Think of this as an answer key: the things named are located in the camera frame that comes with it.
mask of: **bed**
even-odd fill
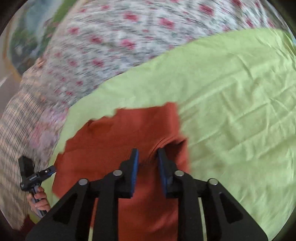
[[[110,16],[104,15],[104,11],[114,14],[111,18],[117,16],[124,6],[116,5],[116,8],[112,9],[114,6],[96,1],[79,8],[79,12],[69,18],[69,22],[65,25],[67,34],[60,38],[53,38],[52,44],[44,55],[44,60],[36,63],[23,76],[22,87],[18,94],[22,93],[24,96],[29,93],[30,101],[22,99],[22,102],[33,104],[29,105],[30,107],[26,105],[19,107],[20,97],[14,97],[8,104],[6,114],[1,121],[0,139],[5,141],[1,145],[3,154],[1,165],[2,169],[9,169],[10,173],[0,175],[1,194],[3,193],[0,207],[13,227],[19,228],[22,225],[22,218],[27,214],[27,206],[23,201],[24,194],[18,190],[20,177],[16,160],[20,154],[33,157],[36,161],[36,169],[42,169],[54,162],[57,153],[63,150],[65,141],[72,137],[88,119],[111,115],[118,107],[147,107],[160,105],[165,101],[174,101],[178,103],[182,131],[191,140],[189,148],[192,174],[200,179],[213,176],[219,179],[257,220],[267,233],[269,240],[278,234],[295,207],[292,191],[294,185],[293,150],[290,148],[290,145],[293,145],[293,139],[290,135],[281,135],[281,133],[292,134],[294,126],[291,80],[295,71],[293,68],[295,52],[291,25],[289,29],[278,13],[265,1],[219,1],[215,3],[217,5],[211,4],[207,1],[198,2],[195,6],[198,13],[192,14],[188,11],[183,13],[189,14],[188,16],[183,15],[184,18],[180,17],[175,21],[168,13],[168,16],[161,15],[163,13],[156,15],[158,24],[152,24],[148,18],[147,22],[143,23],[148,27],[141,28],[141,34],[136,36],[132,34],[130,36],[129,32],[119,32],[116,35],[110,31],[110,34],[107,34],[109,45],[104,45],[106,49],[101,48],[103,40],[98,34],[96,25],[100,29],[105,28],[105,32],[112,28],[123,27],[118,22],[110,25],[104,24],[108,21],[105,21],[106,19],[102,21],[100,16],[106,18]],[[179,8],[174,8],[171,3],[169,5],[172,7],[170,12]],[[129,23],[129,28],[133,28],[139,16],[150,13],[151,8],[153,7],[149,6],[145,11],[136,14],[129,11],[124,12],[123,19]],[[91,25],[90,28],[81,29],[78,26],[83,26],[83,19],[96,24]],[[147,34],[151,28],[155,35]],[[179,32],[176,29],[182,29],[180,32],[182,37],[178,36]],[[170,38],[163,37],[172,32],[175,34],[170,34]],[[140,47],[130,40],[134,37],[137,37],[137,41],[142,44]],[[76,51],[81,51],[78,59],[74,58]],[[94,57],[98,54],[106,58]],[[194,69],[193,66],[200,66],[203,71],[199,68]],[[170,69],[176,70],[174,75],[170,75],[168,71]],[[269,86],[270,83],[267,80],[276,80],[275,76],[280,76],[280,74],[286,77],[286,81],[283,82],[285,85],[281,85],[280,81],[274,81],[274,85]],[[58,82],[52,80],[52,76],[58,79]],[[250,80],[256,85],[248,84]],[[35,86],[34,91],[30,91],[32,86]],[[260,98],[262,89],[257,88],[258,86],[263,89],[271,88],[270,92],[264,96],[266,99]],[[146,94],[141,95],[140,98],[137,88],[145,89]],[[160,93],[154,91],[155,89],[163,90],[162,99],[159,97]],[[225,93],[220,93],[221,96],[217,94],[219,91],[215,91],[219,89],[225,90]],[[281,91],[286,94],[288,92],[290,95],[282,96]],[[272,115],[274,108],[271,108],[273,106],[267,101],[278,96],[282,98],[275,100],[278,104],[275,113],[279,116]],[[287,96],[290,103],[284,102]],[[227,106],[228,110],[223,109],[220,106],[221,103],[223,103],[222,106]],[[264,135],[265,146],[262,145],[262,140],[260,142],[262,146],[259,142],[249,143],[248,146],[242,145],[244,142],[250,142],[248,140],[257,133],[270,130],[269,126],[282,124],[281,118],[284,118],[286,113],[281,112],[283,106],[289,113],[290,122],[287,126],[290,129],[275,132],[274,135],[270,134],[272,139],[278,138],[279,143],[269,143],[266,138],[268,135]],[[21,109],[23,119],[29,119],[31,125],[27,125],[28,128],[24,130],[25,135],[22,140],[13,142],[7,134],[12,133],[17,136],[17,128],[22,127],[19,119],[16,118],[13,119],[15,121],[13,126],[8,124],[16,108]],[[213,113],[219,113],[221,119]],[[234,126],[233,123],[237,123],[237,120],[242,122]],[[243,126],[251,131],[244,133]],[[210,129],[223,130],[223,133],[213,132],[211,134]],[[270,148],[269,144],[288,148],[286,152],[280,149],[263,155],[264,158],[273,160],[275,166],[270,169],[267,168],[266,160],[258,162],[258,158],[255,158],[256,151],[262,151],[263,146]],[[235,164],[242,166],[234,171]],[[264,168],[264,170],[267,168],[268,171],[256,173],[257,168]],[[264,175],[266,173],[273,177],[278,173],[284,187],[273,183],[274,179],[269,180],[268,175]],[[252,183],[250,184],[252,188],[246,187],[246,179],[241,180],[242,176],[249,178],[247,181]],[[241,181],[233,184],[230,182],[230,177]],[[52,180],[49,180],[44,185],[47,186],[46,190],[53,204],[56,200],[53,195],[50,195],[51,182]],[[279,199],[275,199],[279,193],[283,200],[282,203]],[[261,199],[255,205],[257,197]],[[273,219],[278,210],[284,213],[277,217],[278,222],[262,221],[263,216],[264,220]]]

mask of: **plaid fabric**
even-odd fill
[[[29,135],[45,108],[45,102],[22,88],[10,100],[0,121],[0,209],[14,229],[20,229],[28,213],[18,158],[34,157],[28,148]],[[39,169],[40,162],[35,162]]]

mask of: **red cloth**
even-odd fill
[[[88,121],[66,143],[55,166],[53,192],[61,198],[79,179],[102,179],[139,150],[139,171],[131,199],[119,199],[120,241],[177,240],[178,202],[165,199],[156,150],[165,147],[178,168],[187,169],[187,144],[179,133],[176,106],[119,109],[113,117]]]

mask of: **pink floral fabric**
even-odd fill
[[[54,105],[49,115],[54,112],[54,119],[64,123],[65,110],[104,81],[192,40],[248,28],[286,26],[265,0],[93,1],[52,39],[40,91]],[[30,143],[42,160],[48,161],[60,129],[46,113],[36,126]],[[50,140],[42,142],[45,136]]]

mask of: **wrinkled green fabric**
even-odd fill
[[[271,240],[296,202],[295,53],[285,32],[268,29],[206,37],[166,52],[72,106],[51,164],[89,119],[176,102],[191,175],[217,178]],[[52,179],[44,184],[54,202]]]

